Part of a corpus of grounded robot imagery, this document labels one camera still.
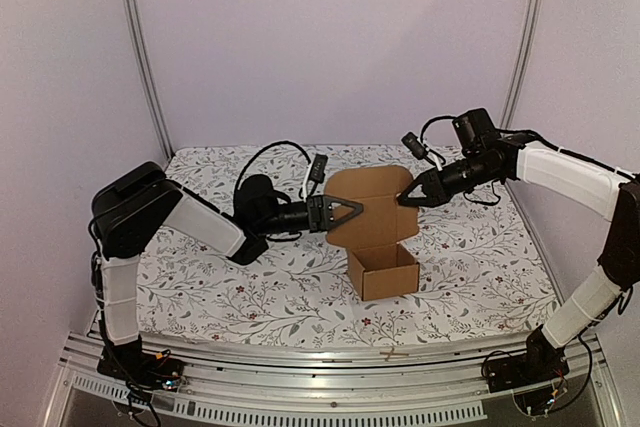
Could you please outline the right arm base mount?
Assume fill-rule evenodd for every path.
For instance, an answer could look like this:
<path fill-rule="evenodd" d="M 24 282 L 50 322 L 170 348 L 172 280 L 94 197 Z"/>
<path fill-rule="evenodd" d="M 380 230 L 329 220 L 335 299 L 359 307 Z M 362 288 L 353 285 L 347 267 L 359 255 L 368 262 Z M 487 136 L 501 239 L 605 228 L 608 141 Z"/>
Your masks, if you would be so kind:
<path fill-rule="evenodd" d="M 522 354 L 488 354 L 481 375 L 491 393 L 511 391 L 515 406 L 527 416 L 548 414 L 566 389 L 569 367 L 564 349 L 531 344 Z"/>

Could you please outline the brown cardboard box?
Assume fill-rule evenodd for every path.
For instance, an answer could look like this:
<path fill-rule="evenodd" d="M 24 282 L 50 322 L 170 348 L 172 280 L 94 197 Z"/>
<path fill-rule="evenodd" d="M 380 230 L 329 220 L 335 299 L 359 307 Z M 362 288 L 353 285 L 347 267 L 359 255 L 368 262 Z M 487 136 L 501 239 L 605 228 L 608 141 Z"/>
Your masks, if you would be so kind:
<path fill-rule="evenodd" d="M 329 244 L 345 249 L 351 284 L 363 301 L 418 290 L 419 262 L 402 244 L 419 233 L 418 209 L 397 203 L 412 181 L 407 168 L 387 165 L 341 170 L 325 185 L 326 195 L 363 206 L 326 234 Z"/>

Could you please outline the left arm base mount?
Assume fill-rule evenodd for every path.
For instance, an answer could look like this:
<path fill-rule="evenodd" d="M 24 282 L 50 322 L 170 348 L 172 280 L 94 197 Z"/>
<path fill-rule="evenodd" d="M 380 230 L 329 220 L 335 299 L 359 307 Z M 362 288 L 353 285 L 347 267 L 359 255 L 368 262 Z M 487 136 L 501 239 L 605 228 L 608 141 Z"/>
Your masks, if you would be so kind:
<path fill-rule="evenodd" d="M 127 382 L 138 389 L 176 391 L 183 379 L 185 363 L 166 349 L 146 353 L 141 340 L 119 346 L 106 344 L 97 372 Z"/>

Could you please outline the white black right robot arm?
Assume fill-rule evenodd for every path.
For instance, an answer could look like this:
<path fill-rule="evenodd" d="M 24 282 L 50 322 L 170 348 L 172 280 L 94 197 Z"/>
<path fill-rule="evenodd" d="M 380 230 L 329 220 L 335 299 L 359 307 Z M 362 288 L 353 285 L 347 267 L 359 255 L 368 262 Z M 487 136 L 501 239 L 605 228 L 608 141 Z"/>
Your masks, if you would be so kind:
<path fill-rule="evenodd" d="M 493 183 L 515 182 L 556 195 L 596 215 L 608 231 L 594 267 L 569 299 L 527 340 L 517 374 L 537 383 L 552 371 L 556 355 L 584 330 L 604 319 L 615 302 L 639 283 L 639 177 L 622 168 L 561 147 L 531 129 L 497 127 L 476 108 L 447 115 L 461 156 L 447 161 L 426 144 L 427 120 L 402 144 L 429 163 L 398 196 L 406 207 L 435 208 Z"/>

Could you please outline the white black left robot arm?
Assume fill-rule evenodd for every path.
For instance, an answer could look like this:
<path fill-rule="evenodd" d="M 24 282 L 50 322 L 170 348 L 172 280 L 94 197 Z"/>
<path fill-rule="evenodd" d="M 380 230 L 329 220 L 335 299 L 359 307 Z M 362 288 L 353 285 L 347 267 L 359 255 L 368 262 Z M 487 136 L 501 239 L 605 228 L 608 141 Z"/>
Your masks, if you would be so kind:
<path fill-rule="evenodd" d="M 361 215 L 361 203 L 330 195 L 294 202 L 271 179 L 254 174 L 233 193 L 226 213 L 146 162 L 101 189 L 92 199 L 88 229 L 95 245 L 93 282 L 102 311 L 104 345 L 111 366 L 128 381 L 148 373 L 137 318 L 137 275 L 142 253 L 163 227 L 248 265 L 269 247 L 272 235 L 330 232 Z"/>

